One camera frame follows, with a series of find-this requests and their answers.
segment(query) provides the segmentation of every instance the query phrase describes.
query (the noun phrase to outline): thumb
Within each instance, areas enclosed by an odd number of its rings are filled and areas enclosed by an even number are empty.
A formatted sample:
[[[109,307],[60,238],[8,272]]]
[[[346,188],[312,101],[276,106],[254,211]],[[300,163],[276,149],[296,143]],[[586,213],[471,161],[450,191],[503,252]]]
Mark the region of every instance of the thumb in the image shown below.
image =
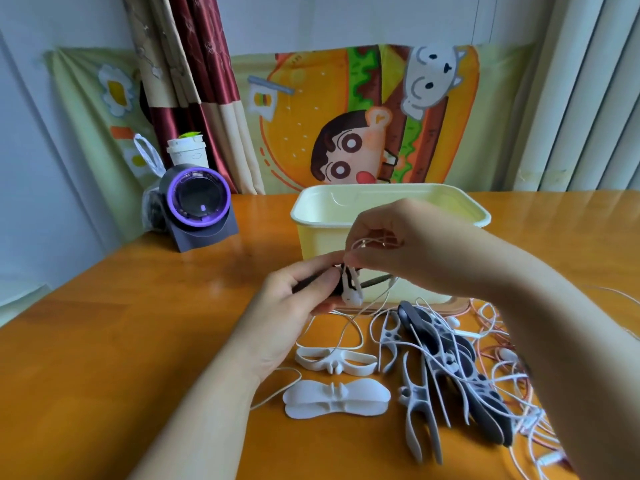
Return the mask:
[[[340,268],[331,266],[323,274],[313,280],[306,288],[293,294],[289,300],[298,310],[311,313],[316,306],[329,298],[340,280]]]
[[[398,251],[373,247],[357,248],[344,255],[344,263],[347,266],[382,271],[396,276],[396,270],[401,266]]]

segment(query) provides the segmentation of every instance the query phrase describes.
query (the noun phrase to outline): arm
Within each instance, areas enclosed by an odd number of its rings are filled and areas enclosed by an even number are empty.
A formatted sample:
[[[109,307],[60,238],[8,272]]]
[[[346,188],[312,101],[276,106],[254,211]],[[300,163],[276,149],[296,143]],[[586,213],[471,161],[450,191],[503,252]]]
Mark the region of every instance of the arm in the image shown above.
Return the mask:
[[[236,477],[256,388],[282,363],[310,314],[333,309],[336,301],[325,300],[340,278],[332,265],[343,254],[295,263],[267,277],[129,480]],[[327,271],[292,293],[295,284],[322,270]]]
[[[350,250],[389,235],[392,247]],[[494,303],[573,468],[583,480],[637,478],[640,342],[532,255],[424,202],[363,212],[344,261],[425,289]]]

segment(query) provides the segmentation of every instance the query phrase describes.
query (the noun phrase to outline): plastic container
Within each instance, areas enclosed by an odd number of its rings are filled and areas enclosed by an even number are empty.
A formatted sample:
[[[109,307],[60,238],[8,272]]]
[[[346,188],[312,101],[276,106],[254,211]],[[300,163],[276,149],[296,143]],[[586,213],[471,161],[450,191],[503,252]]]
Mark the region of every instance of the plastic container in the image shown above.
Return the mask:
[[[349,229],[359,213],[406,197],[428,201],[478,227],[484,227],[491,222],[491,214],[478,202],[450,185],[318,185],[300,192],[291,211],[291,218],[298,225],[303,258],[309,259],[344,249]],[[360,278],[364,281],[380,274],[363,269]],[[383,283],[365,289],[365,302],[374,300],[386,288],[387,284]],[[389,294],[388,303],[398,303],[402,300],[414,302],[418,297],[432,304],[445,303],[451,298],[399,280]]]
[[[202,135],[170,139],[167,144],[169,147],[166,151],[174,165],[187,163],[209,168],[207,151],[205,150],[207,144],[202,139]]]

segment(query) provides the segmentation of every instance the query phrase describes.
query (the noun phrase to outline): white cartoon dog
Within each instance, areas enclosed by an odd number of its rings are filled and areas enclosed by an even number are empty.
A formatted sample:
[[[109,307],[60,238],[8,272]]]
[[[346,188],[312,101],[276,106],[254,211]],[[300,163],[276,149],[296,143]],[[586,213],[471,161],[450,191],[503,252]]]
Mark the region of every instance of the white cartoon dog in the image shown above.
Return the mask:
[[[425,109],[435,106],[462,82],[458,62],[465,55],[464,50],[436,43],[412,48],[404,72],[402,111],[421,121]]]

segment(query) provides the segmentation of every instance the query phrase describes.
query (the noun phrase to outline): white wall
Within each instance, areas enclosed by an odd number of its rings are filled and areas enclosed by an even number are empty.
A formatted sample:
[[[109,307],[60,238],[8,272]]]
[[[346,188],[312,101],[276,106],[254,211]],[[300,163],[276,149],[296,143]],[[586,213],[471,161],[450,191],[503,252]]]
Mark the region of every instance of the white wall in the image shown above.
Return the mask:
[[[550,2],[218,0],[232,55],[528,43],[544,30]],[[132,48],[122,1],[0,0],[0,274],[52,287],[121,243],[45,69],[42,55],[55,46]]]

